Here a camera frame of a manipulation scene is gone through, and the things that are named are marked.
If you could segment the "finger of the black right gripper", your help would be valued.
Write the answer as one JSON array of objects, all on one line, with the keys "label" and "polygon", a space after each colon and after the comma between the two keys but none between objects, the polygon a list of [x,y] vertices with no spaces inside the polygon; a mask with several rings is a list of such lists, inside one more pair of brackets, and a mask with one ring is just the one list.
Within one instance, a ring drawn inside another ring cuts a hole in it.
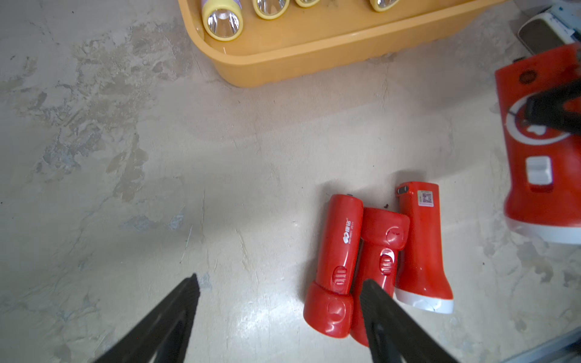
[{"label": "finger of the black right gripper", "polygon": [[531,125],[579,136],[580,79],[529,97],[524,115]]}]

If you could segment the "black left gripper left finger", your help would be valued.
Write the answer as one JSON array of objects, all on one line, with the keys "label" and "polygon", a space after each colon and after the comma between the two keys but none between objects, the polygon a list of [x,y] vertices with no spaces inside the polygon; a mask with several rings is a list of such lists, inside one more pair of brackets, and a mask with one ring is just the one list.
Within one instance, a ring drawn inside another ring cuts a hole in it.
[{"label": "black left gripper left finger", "polygon": [[96,361],[184,362],[200,296],[193,274]]}]

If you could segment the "purple flashlight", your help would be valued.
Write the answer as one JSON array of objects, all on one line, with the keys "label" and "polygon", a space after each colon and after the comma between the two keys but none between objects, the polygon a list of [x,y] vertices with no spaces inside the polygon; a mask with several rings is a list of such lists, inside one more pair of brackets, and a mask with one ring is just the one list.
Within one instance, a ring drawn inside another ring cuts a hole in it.
[{"label": "purple flashlight", "polygon": [[263,20],[272,21],[281,17],[288,9],[288,0],[253,0],[256,15]]},{"label": "purple flashlight", "polygon": [[241,35],[244,21],[239,1],[204,0],[201,12],[204,29],[212,38],[229,42]]},{"label": "purple flashlight", "polygon": [[320,0],[295,0],[295,2],[301,8],[311,8],[317,5]]},{"label": "purple flashlight", "polygon": [[372,9],[376,12],[385,12],[395,6],[399,0],[370,0]]}]

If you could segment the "yellow plastic storage tray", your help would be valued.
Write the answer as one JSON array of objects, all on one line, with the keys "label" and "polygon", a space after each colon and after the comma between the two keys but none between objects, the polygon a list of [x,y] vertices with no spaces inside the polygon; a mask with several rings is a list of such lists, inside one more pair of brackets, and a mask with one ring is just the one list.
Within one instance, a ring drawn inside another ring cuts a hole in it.
[{"label": "yellow plastic storage tray", "polygon": [[241,3],[241,35],[220,42],[204,28],[202,3],[180,1],[185,28],[218,74],[240,88],[321,70],[452,36],[495,1],[397,1],[385,11],[369,1],[320,1],[311,8],[292,2],[280,18],[262,20],[250,1]]}]

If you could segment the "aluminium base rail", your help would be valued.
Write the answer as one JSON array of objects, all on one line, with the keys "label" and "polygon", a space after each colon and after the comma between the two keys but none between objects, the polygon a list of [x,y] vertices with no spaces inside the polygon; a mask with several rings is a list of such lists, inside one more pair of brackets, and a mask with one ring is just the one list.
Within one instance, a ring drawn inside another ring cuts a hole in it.
[{"label": "aluminium base rail", "polygon": [[557,362],[580,362],[580,328],[505,360],[505,363]]}]

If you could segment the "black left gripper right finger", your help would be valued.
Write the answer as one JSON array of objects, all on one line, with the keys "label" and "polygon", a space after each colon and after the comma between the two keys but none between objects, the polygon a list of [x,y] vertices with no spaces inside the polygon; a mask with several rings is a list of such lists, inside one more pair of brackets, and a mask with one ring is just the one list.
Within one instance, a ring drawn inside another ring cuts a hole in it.
[{"label": "black left gripper right finger", "polygon": [[359,297],[374,362],[455,362],[375,281]]}]

